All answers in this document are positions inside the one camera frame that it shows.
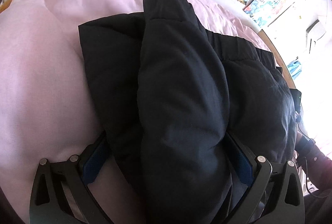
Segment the person right hand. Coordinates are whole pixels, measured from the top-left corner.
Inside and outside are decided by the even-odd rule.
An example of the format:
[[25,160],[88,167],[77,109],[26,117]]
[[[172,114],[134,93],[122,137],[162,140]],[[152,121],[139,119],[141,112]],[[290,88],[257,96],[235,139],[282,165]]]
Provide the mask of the person right hand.
[[308,142],[305,146],[297,145],[297,163],[311,182],[319,190],[331,189],[331,159],[315,145]]

